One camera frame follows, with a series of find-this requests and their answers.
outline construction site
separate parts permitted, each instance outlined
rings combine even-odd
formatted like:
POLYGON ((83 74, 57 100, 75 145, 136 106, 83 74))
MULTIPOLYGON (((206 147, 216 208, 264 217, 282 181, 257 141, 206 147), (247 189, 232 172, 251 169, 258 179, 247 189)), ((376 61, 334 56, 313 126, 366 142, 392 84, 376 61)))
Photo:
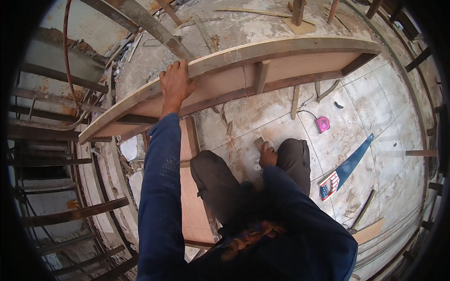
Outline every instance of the construction site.
POLYGON ((398 0, 56 0, 20 66, 6 136, 17 212, 49 274, 136 280, 147 133, 160 72, 181 59, 196 82, 179 112, 185 261, 223 226, 191 159, 212 151, 260 191, 255 140, 277 151, 294 138, 309 147, 309 198, 358 243, 350 280, 399 280, 440 206, 445 105, 398 0))

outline hand saw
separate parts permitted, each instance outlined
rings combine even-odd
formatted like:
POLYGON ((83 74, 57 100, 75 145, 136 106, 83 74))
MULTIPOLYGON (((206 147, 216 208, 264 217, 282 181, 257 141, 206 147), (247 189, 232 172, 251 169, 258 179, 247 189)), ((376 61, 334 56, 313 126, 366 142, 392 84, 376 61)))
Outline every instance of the hand saw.
POLYGON ((320 196, 322 197, 322 201, 327 200, 341 188, 341 186, 356 168, 356 165, 358 165, 361 158, 363 158, 365 152, 367 151, 367 148, 369 148, 369 145, 374 140, 374 138, 374 134, 370 134, 370 136, 363 142, 363 144, 361 144, 360 147, 358 147, 355 152, 350 155, 347 160, 344 161, 344 163, 337 167, 336 170, 334 170, 328 177, 319 182, 320 196), (331 180, 330 192, 328 192, 327 187, 328 180, 331 180))

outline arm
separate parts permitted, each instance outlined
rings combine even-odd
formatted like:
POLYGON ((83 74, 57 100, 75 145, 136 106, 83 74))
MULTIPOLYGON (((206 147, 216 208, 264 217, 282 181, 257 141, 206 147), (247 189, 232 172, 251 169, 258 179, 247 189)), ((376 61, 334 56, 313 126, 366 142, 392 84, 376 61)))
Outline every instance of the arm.
POLYGON ((139 205, 138 280, 178 279, 184 260, 181 231, 180 146, 178 112, 194 90, 187 76, 187 62, 169 65, 160 74, 164 105, 144 162, 139 205))
POLYGON ((273 148, 265 146, 260 162, 264 182, 296 241, 298 254, 307 257, 308 274, 316 280, 348 280, 355 267, 358 244, 283 169, 275 166, 277 159, 273 148))

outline curved wooden board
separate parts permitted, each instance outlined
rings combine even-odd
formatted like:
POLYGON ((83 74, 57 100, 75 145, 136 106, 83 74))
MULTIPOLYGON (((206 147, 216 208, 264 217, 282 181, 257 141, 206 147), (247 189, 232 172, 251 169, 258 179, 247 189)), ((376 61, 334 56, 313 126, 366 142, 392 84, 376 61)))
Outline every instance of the curved wooden board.
MULTIPOLYGON (((180 115, 255 94, 256 63, 271 60, 263 92, 320 80, 341 78, 381 53, 381 46, 368 40, 340 36, 293 36, 230 48, 188 64, 196 90, 183 101, 180 115)), ((126 126, 108 128, 128 113, 159 117, 163 97, 159 78, 128 95, 79 136, 81 143, 92 136, 129 134, 126 126)))

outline person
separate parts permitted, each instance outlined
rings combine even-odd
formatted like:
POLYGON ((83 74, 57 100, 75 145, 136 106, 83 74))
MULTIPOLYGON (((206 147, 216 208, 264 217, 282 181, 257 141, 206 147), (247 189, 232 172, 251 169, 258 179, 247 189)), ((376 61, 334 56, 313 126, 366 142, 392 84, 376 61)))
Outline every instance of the person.
POLYGON ((233 177, 223 159, 202 151, 191 160, 198 195, 223 227, 222 238, 187 263, 181 231, 178 113, 195 89, 187 62, 160 73, 164 104, 144 162, 139 206, 137 280, 348 280, 358 244, 309 198, 305 140, 285 140, 278 153, 260 149, 265 187, 233 177))

